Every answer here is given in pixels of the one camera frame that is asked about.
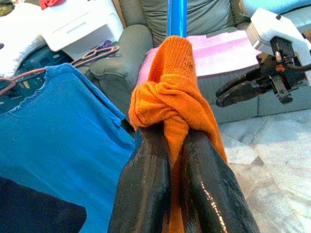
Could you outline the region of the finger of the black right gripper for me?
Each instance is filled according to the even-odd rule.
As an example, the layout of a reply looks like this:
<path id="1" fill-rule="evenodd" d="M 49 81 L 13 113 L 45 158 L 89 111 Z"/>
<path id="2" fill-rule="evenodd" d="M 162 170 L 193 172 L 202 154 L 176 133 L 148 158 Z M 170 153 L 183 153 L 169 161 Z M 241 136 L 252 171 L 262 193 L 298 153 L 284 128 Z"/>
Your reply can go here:
<path id="1" fill-rule="evenodd" d="M 217 98 L 216 105 L 218 107 L 228 107 L 230 105 L 237 104 L 239 102 L 251 100 L 255 97 L 256 96 L 251 96 L 251 95 L 245 95 L 245 96 L 236 95 L 235 96 L 233 93 L 224 93 Z"/>
<path id="2" fill-rule="evenodd" d="M 251 70 L 243 75 L 240 75 L 232 80 L 229 80 L 227 83 L 225 83 L 221 88 L 217 90 L 216 97 L 219 97 L 220 95 L 224 94 L 226 91 L 234 87 L 240 87 L 242 86 L 242 84 L 260 78 L 261 76 L 262 76 L 261 70 Z"/>

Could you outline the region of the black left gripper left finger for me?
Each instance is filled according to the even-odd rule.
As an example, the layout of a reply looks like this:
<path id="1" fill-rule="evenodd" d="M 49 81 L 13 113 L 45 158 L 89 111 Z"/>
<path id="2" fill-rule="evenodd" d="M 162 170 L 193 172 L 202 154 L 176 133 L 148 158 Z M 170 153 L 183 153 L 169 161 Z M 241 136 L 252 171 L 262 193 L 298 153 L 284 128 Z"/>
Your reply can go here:
<path id="1" fill-rule="evenodd" d="M 170 174 L 163 128 L 138 128 L 134 151 L 119 177 L 108 233 L 168 233 Z"/>

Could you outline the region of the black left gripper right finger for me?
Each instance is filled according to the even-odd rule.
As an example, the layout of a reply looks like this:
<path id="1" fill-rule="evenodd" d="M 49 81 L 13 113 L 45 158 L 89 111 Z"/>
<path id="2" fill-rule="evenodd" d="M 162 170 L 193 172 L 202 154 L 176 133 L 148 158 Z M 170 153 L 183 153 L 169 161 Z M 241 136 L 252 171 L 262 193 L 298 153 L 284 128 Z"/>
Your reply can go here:
<path id="1" fill-rule="evenodd" d="M 189 132 L 182 155 L 186 233 L 260 233 L 237 179 L 203 132 Z"/>

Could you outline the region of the orange shirt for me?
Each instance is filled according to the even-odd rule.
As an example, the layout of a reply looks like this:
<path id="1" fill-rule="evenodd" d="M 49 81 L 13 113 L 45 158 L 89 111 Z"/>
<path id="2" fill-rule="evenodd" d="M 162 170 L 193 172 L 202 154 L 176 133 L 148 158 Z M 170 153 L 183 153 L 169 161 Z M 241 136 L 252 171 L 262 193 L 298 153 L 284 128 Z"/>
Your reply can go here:
<path id="1" fill-rule="evenodd" d="M 163 41 L 148 80 L 132 93 L 129 118 L 134 129 L 164 123 L 172 188 L 169 233 L 185 233 L 180 185 L 182 147 L 189 129 L 204 131 L 219 155 L 227 159 L 213 111 L 199 91 L 190 41 L 179 36 Z"/>

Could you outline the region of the blue plastic hanger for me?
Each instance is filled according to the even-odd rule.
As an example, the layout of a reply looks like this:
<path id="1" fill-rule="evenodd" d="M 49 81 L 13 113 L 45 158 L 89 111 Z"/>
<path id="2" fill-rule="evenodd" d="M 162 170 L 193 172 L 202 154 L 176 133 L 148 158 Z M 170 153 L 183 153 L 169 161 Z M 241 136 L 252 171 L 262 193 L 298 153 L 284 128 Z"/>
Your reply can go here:
<path id="1" fill-rule="evenodd" d="M 187 37 L 187 0 L 167 0 L 167 36 Z"/>

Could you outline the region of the pink plastic hanger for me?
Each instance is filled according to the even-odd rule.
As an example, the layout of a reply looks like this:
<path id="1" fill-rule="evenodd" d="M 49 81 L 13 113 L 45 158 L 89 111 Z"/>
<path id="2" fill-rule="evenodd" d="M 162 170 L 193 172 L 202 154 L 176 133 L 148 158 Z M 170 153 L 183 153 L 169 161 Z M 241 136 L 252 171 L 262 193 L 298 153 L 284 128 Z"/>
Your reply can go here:
<path id="1" fill-rule="evenodd" d="M 17 75 L 16 77 L 13 78 L 6 78 L 6 77 L 0 77 L 0 82 L 7 82 L 9 83 L 5 88 L 0 90 L 0 96 L 2 96 L 3 94 L 5 94 L 6 92 L 8 92 L 9 90 L 11 90 L 13 87 L 16 86 L 16 84 L 18 82 L 20 82 L 20 79 L 28 76 L 28 75 L 32 75 L 32 74 L 36 74 L 36 73 L 41 73 L 41 72 L 45 72 L 46 68 L 38 68 L 38 69 L 34 69 L 34 70 L 30 70 L 27 72 L 24 72 L 22 74 Z"/>
<path id="2" fill-rule="evenodd" d="M 76 60 L 72 61 L 70 64 L 74 67 L 81 67 L 88 63 L 97 61 L 102 58 L 106 58 L 112 54 L 115 54 L 120 49 L 119 46 L 110 46 L 110 47 L 96 47 L 85 55 L 77 58 Z"/>

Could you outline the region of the blue t-shirt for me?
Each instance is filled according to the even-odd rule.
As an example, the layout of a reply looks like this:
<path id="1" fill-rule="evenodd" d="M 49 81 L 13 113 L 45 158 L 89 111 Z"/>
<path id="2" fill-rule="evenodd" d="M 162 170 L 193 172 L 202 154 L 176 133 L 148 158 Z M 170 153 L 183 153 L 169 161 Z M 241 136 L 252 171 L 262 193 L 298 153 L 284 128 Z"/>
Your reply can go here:
<path id="1" fill-rule="evenodd" d="M 0 97 L 0 176 L 85 207 L 81 233 L 107 233 L 134 139 L 124 114 L 70 64 L 13 106 Z"/>

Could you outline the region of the black hanging garment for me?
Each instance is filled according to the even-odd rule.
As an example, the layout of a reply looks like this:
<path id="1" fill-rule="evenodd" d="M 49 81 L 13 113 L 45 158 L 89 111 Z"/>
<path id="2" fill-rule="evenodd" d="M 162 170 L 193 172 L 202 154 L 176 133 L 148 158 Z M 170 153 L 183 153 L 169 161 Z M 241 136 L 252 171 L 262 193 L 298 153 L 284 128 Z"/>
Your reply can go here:
<path id="1" fill-rule="evenodd" d="M 0 176 L 0 233 L 79 233 L 86 209 Z"/>

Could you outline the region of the dark green sofa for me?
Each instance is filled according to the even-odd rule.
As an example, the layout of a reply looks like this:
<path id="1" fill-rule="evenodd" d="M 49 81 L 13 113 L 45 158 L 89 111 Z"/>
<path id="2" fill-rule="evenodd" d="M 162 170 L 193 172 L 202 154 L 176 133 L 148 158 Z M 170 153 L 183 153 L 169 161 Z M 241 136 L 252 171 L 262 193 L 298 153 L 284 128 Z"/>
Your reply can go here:
<path id="1" fill-rule="evenodd" d="M 118 41 L 119 51 L 93 63 L 87 76 L 125 115 L 139 70 L 147 52 L 166 36 L 167 0 L 118 0 L 125 28 Z M 216 36 L 245 30 L 254 11 L 261 7 L 289 18 L 301 33 L 311 29 L 311 3 L 298 0 L 292 9 L 285 0 L 188 0 L 187 34 Z M 293 92 L 293 102 L 283 105 L 269 92 L 225 108 L 216 105 L 215 93 L 227 81 L 246 73 L 248 67 L 218 71 L 198 80 L 219 123 L 311 109 L 311 87 Z"/>

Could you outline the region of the dark blue fabric bundle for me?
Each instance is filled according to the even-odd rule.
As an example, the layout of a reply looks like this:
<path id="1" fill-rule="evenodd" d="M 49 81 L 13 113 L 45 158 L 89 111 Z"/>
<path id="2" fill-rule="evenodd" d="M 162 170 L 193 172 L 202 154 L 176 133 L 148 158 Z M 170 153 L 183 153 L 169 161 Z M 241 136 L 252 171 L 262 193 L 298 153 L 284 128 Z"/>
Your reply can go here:
<path id="1" fill-rule="evenodd" d="M 15 72 L 16 75 L 46 66 L 55 66 L 70 63 L 73 59 L 63 51 L 54 52 L 48 46 L 44 46 L 29 54 Z"/>

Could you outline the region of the white printer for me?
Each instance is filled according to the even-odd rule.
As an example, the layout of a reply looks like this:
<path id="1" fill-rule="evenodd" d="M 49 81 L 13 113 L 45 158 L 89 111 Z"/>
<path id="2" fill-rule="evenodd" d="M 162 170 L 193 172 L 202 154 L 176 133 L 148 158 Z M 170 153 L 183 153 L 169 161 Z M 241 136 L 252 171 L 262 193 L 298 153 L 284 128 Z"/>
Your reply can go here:
<path id="1" fill-rule="evenodd" d="M 65 0 L 41 11 L 41 34 L 53 51 L 91 36 L 118 41 L 123 25 L 112 0 Z"/>

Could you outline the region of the white fluffy towel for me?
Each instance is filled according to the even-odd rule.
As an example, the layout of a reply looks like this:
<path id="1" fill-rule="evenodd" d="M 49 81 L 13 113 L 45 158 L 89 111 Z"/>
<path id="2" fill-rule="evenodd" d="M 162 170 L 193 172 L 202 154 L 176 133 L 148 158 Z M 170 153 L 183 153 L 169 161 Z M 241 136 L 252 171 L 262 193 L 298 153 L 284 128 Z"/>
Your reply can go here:
<path id="1" fill-rule="evenodd" d="M 12 77 L 22 61 L 33 51 L 46 46 L 41 35 L 42 10 L 30 3 L 19 3 L 0 17 L 0 77 Z"/>

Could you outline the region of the crumpled red cloth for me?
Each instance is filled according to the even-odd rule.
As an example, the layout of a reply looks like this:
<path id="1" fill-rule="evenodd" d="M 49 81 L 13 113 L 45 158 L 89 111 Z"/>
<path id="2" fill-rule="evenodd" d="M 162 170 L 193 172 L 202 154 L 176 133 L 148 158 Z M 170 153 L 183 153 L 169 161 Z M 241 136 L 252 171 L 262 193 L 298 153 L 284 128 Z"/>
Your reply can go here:
<path id="1" fill-rule="evenodd" d="M 39 4 L 42 10 L 48 7 L 54 7 L 62 4 L 65 0 L 39 0 Z"/>

